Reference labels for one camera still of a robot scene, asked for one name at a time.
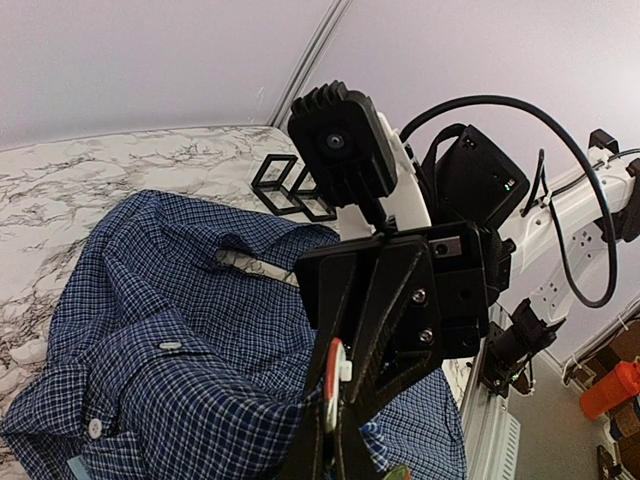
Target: light blue tag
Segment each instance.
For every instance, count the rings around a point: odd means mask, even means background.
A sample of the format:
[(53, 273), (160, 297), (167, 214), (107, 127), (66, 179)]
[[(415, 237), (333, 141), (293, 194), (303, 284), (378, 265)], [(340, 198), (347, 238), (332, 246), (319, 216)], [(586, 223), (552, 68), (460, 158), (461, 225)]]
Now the light blue tag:
[(78, 480), (91, 480), (89, 469), (87, 468), (87, 464), (84, 463), (82, 455), (78, 455), (77, 457), (67, 460), (67, 463), (69, 464), (71, 473), (73, 473)]

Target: marble table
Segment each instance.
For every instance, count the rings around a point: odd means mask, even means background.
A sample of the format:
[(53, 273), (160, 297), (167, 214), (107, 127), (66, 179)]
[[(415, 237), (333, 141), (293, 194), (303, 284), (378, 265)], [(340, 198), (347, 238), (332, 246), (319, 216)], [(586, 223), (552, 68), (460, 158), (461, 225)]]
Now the marble table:
[[(57, 299), (89, 232), (112, 207), (136, 191), (157, 189), (268, 213), (249, 184), (269, 153), (295, 149), (274, 128), (224, 127), (0, 152), (0, 418), (42, 371)], [(252, 259), (228, 255), (226, 261), (295, 282), (288, 272)], [(447, 361), (443, 369), (460, 404), (467, 362)], [(2, 440), (0, 478), (27, 478)]]

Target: robotic arm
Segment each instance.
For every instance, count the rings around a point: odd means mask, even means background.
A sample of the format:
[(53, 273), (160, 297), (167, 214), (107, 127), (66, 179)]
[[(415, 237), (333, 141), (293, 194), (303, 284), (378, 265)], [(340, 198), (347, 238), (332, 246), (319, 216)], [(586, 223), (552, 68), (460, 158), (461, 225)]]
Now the robotic arm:
[[(452, 125), (422, 165), (413, 158), (406, 140), (421, 122), (487, 99), (534, 109), (564, 135), (589, 182), (569, 172), (570, 180), (549, 188), (542, 177), (545, 195), (523, 216), (517, 207), (529, 190), (526, 176), (476, 128)], [(553, 119), (524, 102), (463, 100), (435, 107), (401, 134), (368, 97), (343, 83), (314, 89), (292, 105), (289, 134), (324, 200), (336, 207), (342, 241), (296, 265), (318, 330), (306, 393), (324, 379), (324, 410), (307, 412), (283, 479), (320, 479), (323, 465), (339, 479), (382, 478), (358, 428), (443, 359), (476, 355), (483, 337), (481, 381), (496, 395), (506, 397), (510, 385), (527, 393), (524, 366), (555, 340), (575, 298), (567, 268), (579, 281), (608, 253), (615, 277), (613, 242), (640, 233), (640, 159), (616, 155), (604, 132), (592, 136), (586, 159)], [(449, 138), (456, 140), (436, 163), (437, 143)], [(489, 306), (511, 276), (558, 244), (559, 224), (569, 233), (561, 236), (565, 264), (513, 312), (510, 328), (490, 325)]]

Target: shirt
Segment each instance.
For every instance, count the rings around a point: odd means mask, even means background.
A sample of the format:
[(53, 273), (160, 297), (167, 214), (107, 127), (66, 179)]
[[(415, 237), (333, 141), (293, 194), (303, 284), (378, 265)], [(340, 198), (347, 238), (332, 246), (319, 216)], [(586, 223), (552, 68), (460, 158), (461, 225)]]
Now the shirt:
[[(34, 479), (267, 479), (316, 398), (299, 291), (219, 261), (236, 251), (291, 271), (338, 241), (301, 225), (144, 191), (91, 233), (52, 319), (47, 368), (0, 435)], [(441, 370), (362, 428), (377, 468), (466, 475), (460, 416)]]

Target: orange container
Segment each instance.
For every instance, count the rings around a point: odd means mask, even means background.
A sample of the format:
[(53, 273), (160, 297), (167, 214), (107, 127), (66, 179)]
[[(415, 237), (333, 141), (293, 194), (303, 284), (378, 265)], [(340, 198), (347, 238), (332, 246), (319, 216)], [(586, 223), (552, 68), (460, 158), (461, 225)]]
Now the orange container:
[(640, 363), (620, 362), (613, 372), (582, 394), (580, 406), (589, 420), (595, 420), (638, 394), (640, 394)]

